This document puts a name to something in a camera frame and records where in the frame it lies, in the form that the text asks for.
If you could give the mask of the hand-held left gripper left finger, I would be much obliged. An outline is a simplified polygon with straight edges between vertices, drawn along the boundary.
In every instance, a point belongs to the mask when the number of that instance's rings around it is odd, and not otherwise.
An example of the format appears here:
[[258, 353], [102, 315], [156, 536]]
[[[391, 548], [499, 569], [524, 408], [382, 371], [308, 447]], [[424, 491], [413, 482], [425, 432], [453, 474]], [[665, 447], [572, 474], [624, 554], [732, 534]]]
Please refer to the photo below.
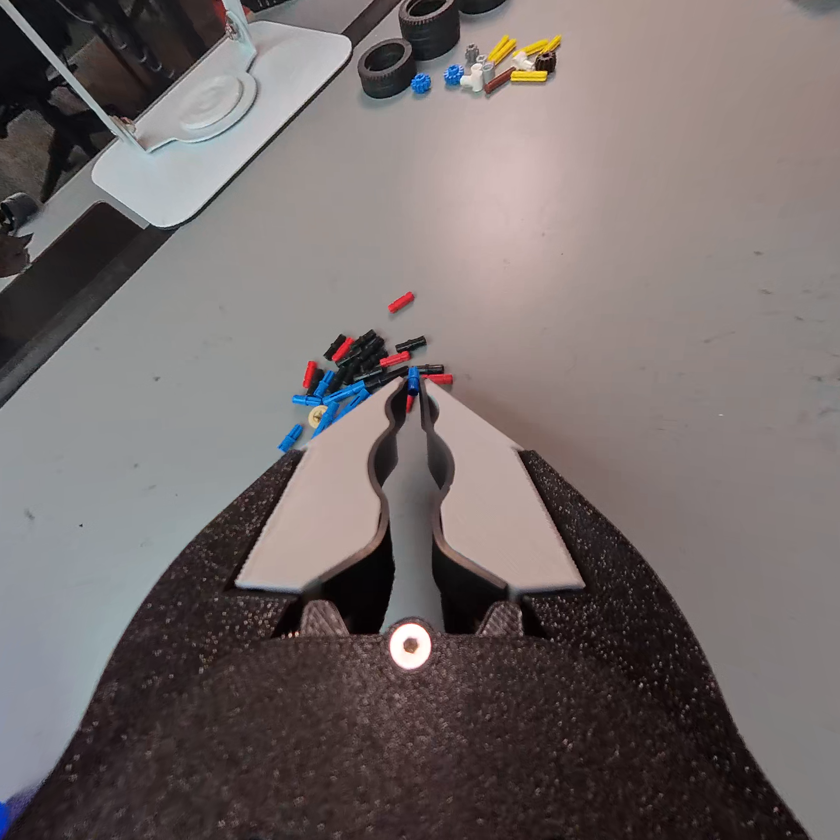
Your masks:
[[303, 450], [235, 578], [244, 592], [331, 602], [352, 634], [376, 634], [395, 562], [383, 486], [397, 463], [406, 380], [396, 378]]

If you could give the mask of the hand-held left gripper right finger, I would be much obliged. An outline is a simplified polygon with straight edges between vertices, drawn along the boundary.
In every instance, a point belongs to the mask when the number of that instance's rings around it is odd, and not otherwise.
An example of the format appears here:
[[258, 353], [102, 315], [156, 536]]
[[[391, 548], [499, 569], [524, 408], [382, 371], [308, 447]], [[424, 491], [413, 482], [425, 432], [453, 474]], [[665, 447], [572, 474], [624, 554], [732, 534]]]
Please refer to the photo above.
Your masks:
[[436, 486], [432, 570], [446, 632], [473, 634], [497, 602], [583, 592], [523, 448], [431, 380], [421, 381], [418, 401]]

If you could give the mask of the pile of small connector pins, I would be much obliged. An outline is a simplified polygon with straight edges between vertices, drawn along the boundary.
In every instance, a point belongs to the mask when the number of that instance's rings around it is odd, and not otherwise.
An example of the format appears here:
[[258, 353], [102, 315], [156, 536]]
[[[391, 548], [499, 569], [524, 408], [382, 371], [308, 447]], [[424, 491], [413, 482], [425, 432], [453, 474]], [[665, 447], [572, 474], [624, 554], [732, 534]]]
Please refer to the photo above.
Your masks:
[[421, 380], [452, 385], [454, 376], [444, 364], [417, 361], [417, 354], [426, 347], [423, 335], [389, 347], [385, 336], [373, 329], [358, 337], [340, 333], [323, 355], [322, 364], [308, 362], [299, 392], [290, 399], [292, 405], [307, 411], [307, 418], [293, 425], [278, 450], [287, 454], [305, 434], [318, 436], [385, 385], [406, 379], [411, 366], [419, 368]]

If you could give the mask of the white book stand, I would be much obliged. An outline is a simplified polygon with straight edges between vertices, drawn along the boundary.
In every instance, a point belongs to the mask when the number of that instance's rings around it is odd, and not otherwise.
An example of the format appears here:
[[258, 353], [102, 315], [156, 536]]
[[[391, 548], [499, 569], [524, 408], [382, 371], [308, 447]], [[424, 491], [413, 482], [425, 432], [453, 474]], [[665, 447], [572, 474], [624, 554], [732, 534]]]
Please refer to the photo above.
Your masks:
[[351, 58], [346, 35], [223, 1], [225, 37], [134, 122], [109, 115], [12, 3], [2, 9], [116, 140], [91, 179], [157, 228], [197, 215]]

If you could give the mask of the black caster wheel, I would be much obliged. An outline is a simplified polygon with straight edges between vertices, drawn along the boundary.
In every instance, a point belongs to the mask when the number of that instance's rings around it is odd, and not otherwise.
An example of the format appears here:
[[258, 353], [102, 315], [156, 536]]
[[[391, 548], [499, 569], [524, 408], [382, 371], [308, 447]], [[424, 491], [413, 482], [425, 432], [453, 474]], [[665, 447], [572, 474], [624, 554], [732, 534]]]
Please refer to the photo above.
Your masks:
[[1, 231], [15, 235], [39, 213], [39, 203], [25, 192], [16, 192], [1, 200]]

